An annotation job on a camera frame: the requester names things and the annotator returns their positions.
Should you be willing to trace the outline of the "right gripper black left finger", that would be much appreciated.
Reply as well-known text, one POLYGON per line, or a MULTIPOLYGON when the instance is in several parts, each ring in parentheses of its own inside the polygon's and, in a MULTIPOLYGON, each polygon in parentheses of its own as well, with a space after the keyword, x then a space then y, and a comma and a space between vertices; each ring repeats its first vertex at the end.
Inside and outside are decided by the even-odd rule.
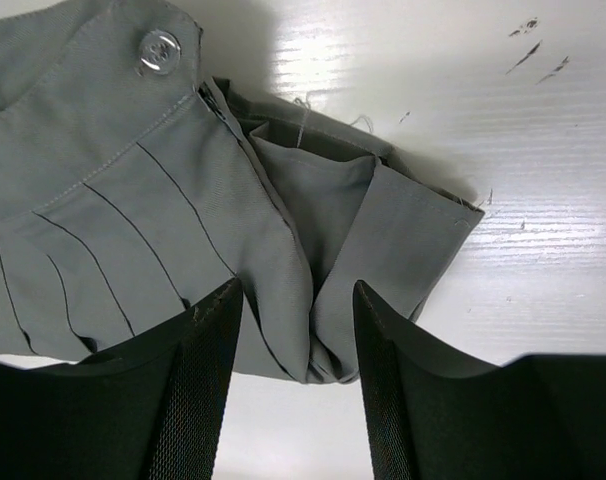
POLYGON ((0 479, 208 479, 239 336, 232 279, 77 364, 0 363, 0 479))

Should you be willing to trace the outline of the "grey pleated skirt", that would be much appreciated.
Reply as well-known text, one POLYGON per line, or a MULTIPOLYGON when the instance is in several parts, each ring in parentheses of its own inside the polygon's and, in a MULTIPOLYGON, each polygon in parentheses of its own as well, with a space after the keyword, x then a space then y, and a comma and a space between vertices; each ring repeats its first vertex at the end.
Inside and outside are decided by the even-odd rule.
POLYGON ((236 371, 351 382, 354 284, 414 319, 483 213, 209 76, 201 38, 165 1, 0 19, 0 354, 79 360, 236 277, 236 371))

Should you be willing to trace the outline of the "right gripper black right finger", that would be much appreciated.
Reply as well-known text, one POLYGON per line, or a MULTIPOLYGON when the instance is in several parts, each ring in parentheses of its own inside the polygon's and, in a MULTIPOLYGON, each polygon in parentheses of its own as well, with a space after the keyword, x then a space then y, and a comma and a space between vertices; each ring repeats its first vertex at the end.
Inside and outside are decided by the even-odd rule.
POLYGON ((378 479, 606 479, 606 355, 533 354, 496 366, 353 292, 378 479))

